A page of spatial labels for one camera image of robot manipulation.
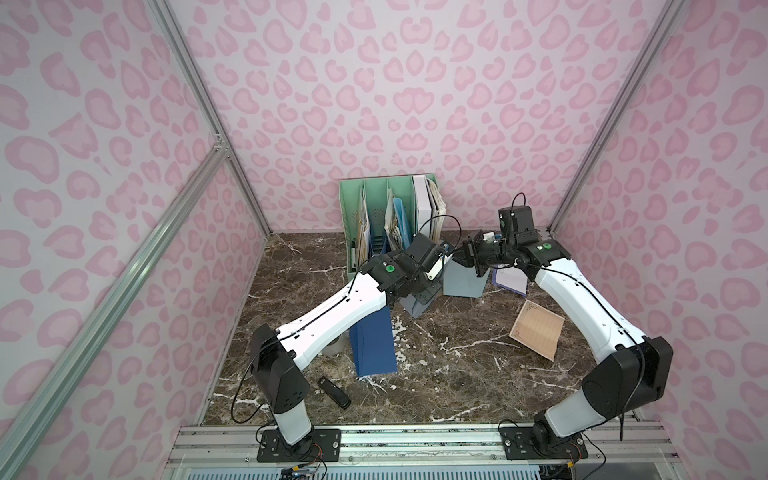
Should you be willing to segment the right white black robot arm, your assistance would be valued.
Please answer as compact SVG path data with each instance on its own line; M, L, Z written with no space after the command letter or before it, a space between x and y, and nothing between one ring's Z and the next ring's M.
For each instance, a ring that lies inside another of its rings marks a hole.
M478 275L504 267L524 272L579 329L596 361L574 393L536 415L532 437L537 447L553 448L661 399L673 360L671 344L649 337L613 307L565 247L540 235L530 207L501 209L499 223L498 232L464 237L456 261Z

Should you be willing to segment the dark blue envelope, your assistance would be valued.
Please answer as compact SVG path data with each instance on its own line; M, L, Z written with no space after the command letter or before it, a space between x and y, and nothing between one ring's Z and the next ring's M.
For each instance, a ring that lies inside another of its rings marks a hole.
M349 329L358 377L397 372L391 310L385 306Z

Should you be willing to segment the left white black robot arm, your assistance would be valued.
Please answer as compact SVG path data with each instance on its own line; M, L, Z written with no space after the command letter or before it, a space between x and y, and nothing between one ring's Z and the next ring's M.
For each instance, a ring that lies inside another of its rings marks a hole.
M303 370L365 317L436 285L453 250L450 243L419 233L407 248L365 260L347 285L298 319L276 329L263 324L254 331L249 373L288 446L308 441L313 433L305 404L310 384Z

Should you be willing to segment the green file organizer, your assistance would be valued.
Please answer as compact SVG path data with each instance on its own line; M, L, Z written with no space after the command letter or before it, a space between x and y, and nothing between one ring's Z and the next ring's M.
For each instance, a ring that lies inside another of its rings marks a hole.
M421 175L437 184L434 174ZM364 252L373 256L391 249L385 219L393 198L398 197L403 201L411 235L416 234L413 176L372 177L340 182L339 201L345 235L348 280L354 278Z

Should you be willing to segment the stack of papers right slot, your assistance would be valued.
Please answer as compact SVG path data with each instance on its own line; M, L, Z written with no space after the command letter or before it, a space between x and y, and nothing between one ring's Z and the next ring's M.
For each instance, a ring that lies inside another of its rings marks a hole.
M447 205L438 189L437 184L430 178L427 179L429 198L432 203L432 213L430 215L430 233L434 239L438 239L442 232L445 215L447 214Z

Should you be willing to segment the cream lined letter paper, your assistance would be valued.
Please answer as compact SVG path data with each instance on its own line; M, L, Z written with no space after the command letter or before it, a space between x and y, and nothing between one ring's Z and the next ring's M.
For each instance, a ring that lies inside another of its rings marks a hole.
M554 361L565 318L526 300L509 333L512 340Z

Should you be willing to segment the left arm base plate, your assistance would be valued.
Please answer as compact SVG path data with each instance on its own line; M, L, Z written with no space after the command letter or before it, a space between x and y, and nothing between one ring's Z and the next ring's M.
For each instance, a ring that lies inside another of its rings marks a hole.
M302 463L315 459L337 462L340 456L342 431L335 428L314 428L295 445L289 445L277 429L260 432L259 463Z

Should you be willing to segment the white letter paper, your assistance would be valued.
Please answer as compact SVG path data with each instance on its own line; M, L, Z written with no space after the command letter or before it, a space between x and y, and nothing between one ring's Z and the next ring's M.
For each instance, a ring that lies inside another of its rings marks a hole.
M492 283L498 288L514 292L523 297L527 296L528 278L520 269L495 269Z

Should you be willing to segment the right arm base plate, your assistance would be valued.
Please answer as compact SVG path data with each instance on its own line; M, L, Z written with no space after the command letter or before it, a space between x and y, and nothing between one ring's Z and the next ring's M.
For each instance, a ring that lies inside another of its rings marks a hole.
M577 462L589 457L584 439L577 433L558 437L543 424L522 427L513 424L500 426L507 460L570 460Z

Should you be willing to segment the white folder in organizer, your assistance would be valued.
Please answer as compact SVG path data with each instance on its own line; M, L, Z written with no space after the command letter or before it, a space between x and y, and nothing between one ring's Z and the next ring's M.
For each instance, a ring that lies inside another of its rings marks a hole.
M431 235L432 201L430 199L427 177L425 175L414 175L413 189L416 220L415 232L429 237Z

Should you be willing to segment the light teal envelope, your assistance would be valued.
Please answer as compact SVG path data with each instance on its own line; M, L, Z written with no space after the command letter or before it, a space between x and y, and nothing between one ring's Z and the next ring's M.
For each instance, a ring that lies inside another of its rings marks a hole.
M443 275L443 294L450 297L480 298L488 282L490 271L478 276L474 267L465 267L450 260Z

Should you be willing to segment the small black device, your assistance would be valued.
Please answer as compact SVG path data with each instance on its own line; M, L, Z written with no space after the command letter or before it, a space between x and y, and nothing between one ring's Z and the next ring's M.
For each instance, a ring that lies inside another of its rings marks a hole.
M341 409L346 410L351 406L352 401L349 395L327 377L320 377L318 386Z

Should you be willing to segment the aluminium front rail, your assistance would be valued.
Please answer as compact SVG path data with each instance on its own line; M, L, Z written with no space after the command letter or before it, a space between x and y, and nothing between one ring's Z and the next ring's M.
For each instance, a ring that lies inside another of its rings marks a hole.
M321 455L330 467L512 465L522 446L511 424L344 425L329 427L325 440L286 447L272 427L186 427L167 460L168 473L194 469L278 467L289 455L309 462ZM568 443L557 457L527 448L519 463L608 466L620 463L675 465L681 458L658 422L603 424Z

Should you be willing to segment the clear tape roll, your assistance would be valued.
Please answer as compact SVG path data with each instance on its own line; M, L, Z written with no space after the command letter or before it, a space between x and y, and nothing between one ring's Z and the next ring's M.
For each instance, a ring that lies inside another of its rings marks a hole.
M324 348L323 353L327 356L335 356L343 352L348 345L349 334L347 332L343 332Z

